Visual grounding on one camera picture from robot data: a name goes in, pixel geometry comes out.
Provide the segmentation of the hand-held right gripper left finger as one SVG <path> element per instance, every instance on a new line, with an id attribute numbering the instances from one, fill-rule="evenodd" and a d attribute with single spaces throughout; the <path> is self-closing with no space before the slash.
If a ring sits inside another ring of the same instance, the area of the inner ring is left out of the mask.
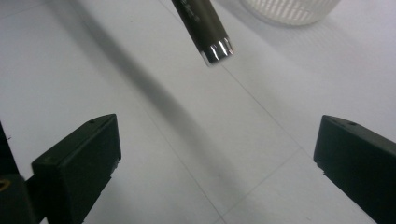
<path id="1" fill-rule="evenodd" d="M 91 119 L 32 162 L 49 224 L 81 224 L 121 160 L 117 116 Z"/>

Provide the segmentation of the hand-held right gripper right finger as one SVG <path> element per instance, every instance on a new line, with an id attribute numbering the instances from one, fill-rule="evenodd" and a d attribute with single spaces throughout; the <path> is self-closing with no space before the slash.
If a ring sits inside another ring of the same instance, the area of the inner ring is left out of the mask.
<path id="1" fill-rule="evenodd" d="M 396 143 L 356 122 L 324 115 L 314 162 L 377 224 L 396 224 Z"/>

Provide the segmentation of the white plastic basket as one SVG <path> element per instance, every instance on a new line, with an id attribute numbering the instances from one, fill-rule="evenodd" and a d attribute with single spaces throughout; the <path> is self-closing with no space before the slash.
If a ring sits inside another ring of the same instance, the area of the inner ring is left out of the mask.
<path id="1" fill-rule="evenodd" d="M 262 21 L 287 26 L 303 26 L 324 19 L 341 0 L 240 0 Z"/>

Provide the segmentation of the black comb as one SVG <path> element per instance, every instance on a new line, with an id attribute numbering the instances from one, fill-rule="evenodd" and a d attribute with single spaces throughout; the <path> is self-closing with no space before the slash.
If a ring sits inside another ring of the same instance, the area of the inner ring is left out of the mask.
<path id="1" fill-rule="evenodd" d="M 207 66 L 233 55 L 233 47 L 210 0 L 171 0 Z"/>

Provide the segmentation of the white table mat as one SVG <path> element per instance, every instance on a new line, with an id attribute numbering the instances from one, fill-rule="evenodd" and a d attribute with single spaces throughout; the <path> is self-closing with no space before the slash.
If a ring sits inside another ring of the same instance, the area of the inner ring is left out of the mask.
<path id="1" fill-rule="evenodd" d="M 375 224 L 313 160 L 323 115 L 396 141 L 396 0 L 289 28 L 213 0 L 207 66 L 171 0 L 0 0 L 0 122 L 24 176 L 83 122 L 122 158 L 84 224 Z"/>

